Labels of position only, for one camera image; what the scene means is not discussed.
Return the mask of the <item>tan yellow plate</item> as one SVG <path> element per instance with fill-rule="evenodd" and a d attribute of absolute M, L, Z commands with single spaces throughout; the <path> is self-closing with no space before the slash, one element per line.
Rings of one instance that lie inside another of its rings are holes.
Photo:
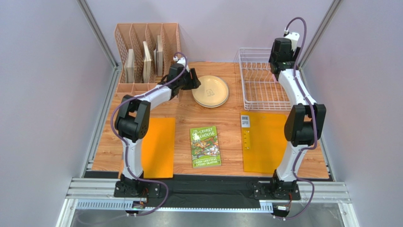
<path fill-rule="evenodd" d="M 195 101 L 206 105 L 217 105 L 229 98 L 228 84 L 217 76 L 207 75 L 199 78 L 201 85 L 192 90 Z"/>

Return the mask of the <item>cream yellow plate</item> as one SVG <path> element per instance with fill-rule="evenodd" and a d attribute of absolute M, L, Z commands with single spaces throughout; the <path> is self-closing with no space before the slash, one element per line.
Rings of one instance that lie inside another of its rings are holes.
<path fill-rule="evenodd" d="M 203 104 L 203 103 L 198 102 L 198 101 L 196 101 L 196 103 L 199 104 L 199 105 L 201 105 L 201 106 L 203 106 L 203 107 L 206 107 L 206 108 L 217 108 L 217 107 L 219 107 L 219 106 L 224 105 L 226 102 L 221 102 L 221 103 L 219 103 L 219 104 L 217 104 L 217 105 L 206 105 L 206 104 Z"/>

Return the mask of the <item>pink plate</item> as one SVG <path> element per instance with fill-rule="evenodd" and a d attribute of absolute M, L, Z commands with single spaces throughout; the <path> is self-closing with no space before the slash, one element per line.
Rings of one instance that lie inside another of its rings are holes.
<path fill-rule="evenodd" d="M 279 74 L 273 74 L 272 75 L 274 82 L 278 83 L 279 82 Z"/>

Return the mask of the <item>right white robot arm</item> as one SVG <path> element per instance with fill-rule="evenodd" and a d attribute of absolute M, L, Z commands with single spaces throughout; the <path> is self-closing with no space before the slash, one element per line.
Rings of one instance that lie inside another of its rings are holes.
<path fill-rule="evenodd" d="M 303 156 L 317 147 L 326 107 L 309 94 L 296 69 L 300 48 L 297 41 L 281 37 L 273 42 L 269 63 L 271 73 L 282 85 L 292 105 L 284 126 L 287 147 L 269 183 L 255 183 L 255 199 L 285 200 L 297 193 L 298 170 Z"/>

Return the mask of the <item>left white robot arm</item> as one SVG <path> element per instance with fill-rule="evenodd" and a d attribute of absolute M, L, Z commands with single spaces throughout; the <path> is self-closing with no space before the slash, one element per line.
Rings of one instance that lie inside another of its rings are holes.
<path fill-rule="evenodd" d="M 115 185 L 115 197 L 135 198 L 146 195 L 151 186 L 160 188 L 160 182 L 142 177 L 142 142 L 149 129 L 150 112 L 172 100 L 180 90 L 197 89 L 200 85 L 195 68 L 189 68 L 184 63 L 174 63 L 153 89 L 141 95 L 125 95 L 122 98 L 113 113 L 113 130 L 122 140 L 124 149 L 124 167 Z"/>

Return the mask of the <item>middle beige book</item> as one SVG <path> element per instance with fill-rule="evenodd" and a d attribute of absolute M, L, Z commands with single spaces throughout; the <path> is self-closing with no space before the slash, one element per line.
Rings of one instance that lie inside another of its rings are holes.
<path fill-rule="evenodd" d="M 143 41 L 144 59 L 143 59 L 143 82 L 149 83 L 152 70 L 152 58 L 146 41 Z"/>

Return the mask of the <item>pink desk file organizer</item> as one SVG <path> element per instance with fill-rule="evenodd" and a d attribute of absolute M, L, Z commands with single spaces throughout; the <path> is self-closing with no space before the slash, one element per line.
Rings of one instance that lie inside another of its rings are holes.
<path fill-rule="evenodd" d="M 119 23 L 114 37 L 122 61 L 119 98 L 153 89 L 181 51 L 178 23 Z"/>

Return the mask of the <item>left beige book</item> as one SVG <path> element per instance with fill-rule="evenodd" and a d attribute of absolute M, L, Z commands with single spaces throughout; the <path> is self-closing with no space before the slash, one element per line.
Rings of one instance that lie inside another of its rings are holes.
<path fill-rule="evenodd" d="M 135 54 L 133 49 L 128 50 L 128 56 L 125 63 L 126 82 L 134 83 L 135 78 Z"/>

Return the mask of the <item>green children's book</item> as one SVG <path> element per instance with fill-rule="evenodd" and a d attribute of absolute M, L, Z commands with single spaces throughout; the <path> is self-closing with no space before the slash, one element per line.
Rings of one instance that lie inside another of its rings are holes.
<path fill-rule="evenodd" d="M 221 155 L 216 126 L 190 129 L 193 168 L 221 166 Z"/>

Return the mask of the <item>left orange folder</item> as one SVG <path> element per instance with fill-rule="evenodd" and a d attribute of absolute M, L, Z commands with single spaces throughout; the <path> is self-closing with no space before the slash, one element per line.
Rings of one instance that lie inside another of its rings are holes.
<path fill-rule="evenodd" d="M 174 169 L 175 118 L 150 118 L 145 137 L 137 142 L 125 138 L 121 173 L 145 179 L 172 178 Z"/>

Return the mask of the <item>orange folder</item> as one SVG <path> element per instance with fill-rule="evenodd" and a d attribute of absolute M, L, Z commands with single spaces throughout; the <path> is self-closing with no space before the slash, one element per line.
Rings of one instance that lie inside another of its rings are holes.
<path fill-rule="evenodd" d="M 172 178 L 174 169 L 175 118 L 150 118 L 145 137 L 137 142 L 125 138 L 121 173 L 145 179 Z"/>
<path fill-rule="evenodd" d="M 283 114 L 241 112 L 243 169 L 272 175 L 286 150 Z"/>

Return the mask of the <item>black base mat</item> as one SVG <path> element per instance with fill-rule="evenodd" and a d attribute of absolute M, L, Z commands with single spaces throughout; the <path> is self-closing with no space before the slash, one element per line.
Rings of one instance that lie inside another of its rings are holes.
<path fill-rule="evenodd" d="M 172 178 L 153 179 L 161 183 L 160 188 L 151 186 L 146 195 L 135 198 L 144 202 L 146 207 L 252 209 L 260 206 L 260 200 L 272 200 L 255 199 L 253 184 L 269 183 L 270 180 L 270 177 L 257 176 L 174 175 Z M 274 201 L 287 203 L 300 199 L 298 188 L 291 198 Z"/>

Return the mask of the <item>right aluminium frame post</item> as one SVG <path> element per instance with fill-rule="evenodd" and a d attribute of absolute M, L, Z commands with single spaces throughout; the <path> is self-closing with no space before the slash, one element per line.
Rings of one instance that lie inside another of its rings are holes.
<path fill-rule="evenodd" d="M 302 59 L 300 61 L 300 68 L 303 68 L 309 58 L 311 57 L 312 53 L 314 52 L 316 46 L 318 45 L 320 39 L 322 38 L 324 32 L 326 31 L 327 27 L 330 25 L 333 17 L 335 16 L 336 12 L 338 11 L 340 5 L 343 3 L 343 0 L 333 0 L 329 9 L 327 10 L 324 18 L 322 19 L 319 27 L 317 28 L 311 42 L 309 43 L 307 50 L 305 51 Z"/>

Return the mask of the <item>aluminium frame post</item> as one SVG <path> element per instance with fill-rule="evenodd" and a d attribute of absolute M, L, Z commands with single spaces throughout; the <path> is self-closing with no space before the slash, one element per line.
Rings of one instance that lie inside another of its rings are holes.
<path fill-rule="evenodd" d="M 326 31 L 327 27 L 330 25 L 333 17 L 335 16 L 336 12 L 338 11 L 340 5 L 343 3 L 343 0 L 333 0 L 329 9 L 327 10 L 324 18 L 322 19 L 319 27 L 317 28 L 311 42 L 309 43 L 307 50 L 305 51 L 302 59 L 300 61 L 300 68 L 303 68 L 309 58 L 311 57 L 312 53 L 314 52 L 316 46 L 318 45 L 320 39 L 322 38 L 324 32 Z"/>
<path fill-rule="evenodd" d="M 90 5 L 86 0 L 76 0 L 76 2 L 81 8 L 110 65 L 112 66 L 112 68 L 116 69 L 118 67 L 118 62 L 116 61 L 116 58 L 114 57 L 111 48 L 108 45 L 107 40 L 105 39 L 105 36 L 103 35 L 92 10 L 90 9 Z"/>

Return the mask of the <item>aluminium front rail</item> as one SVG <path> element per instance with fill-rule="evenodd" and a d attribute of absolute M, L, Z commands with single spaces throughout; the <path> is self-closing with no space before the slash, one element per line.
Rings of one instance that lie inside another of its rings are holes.
<path fill-rule="evenodd" d="M 245 176 L 175 175 L 169 179 L 133 183 L 109 178 L 73 178 L 57 226 L 67 227 L 78 208 L 123 210 L 126 216 L 159 211 L 251 211 L 269 213 L 281 206 L 302 216 L 313 204 L 336 203 L 347 227 L 359 225 L 343 182 L 297 182 L 292 192 L 270 192 L 270 178 Z"/>

